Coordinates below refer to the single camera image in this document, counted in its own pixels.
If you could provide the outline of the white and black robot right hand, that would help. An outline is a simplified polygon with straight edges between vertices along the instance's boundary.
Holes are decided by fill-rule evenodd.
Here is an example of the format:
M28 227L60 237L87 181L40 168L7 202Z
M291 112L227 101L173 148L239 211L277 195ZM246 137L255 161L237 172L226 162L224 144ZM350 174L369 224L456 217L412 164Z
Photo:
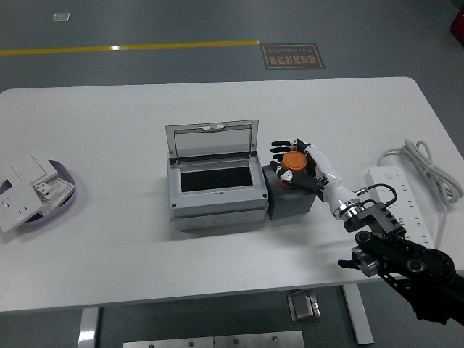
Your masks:
M336 219L346 221L362 211L360 199L344 186L334 166L316 145L300 139L278 140L271 143L270 151L273 153L270 165L280 182L292 188L314 191L329 204ZM284 160L291 153L304 157L303 170L295 169Z

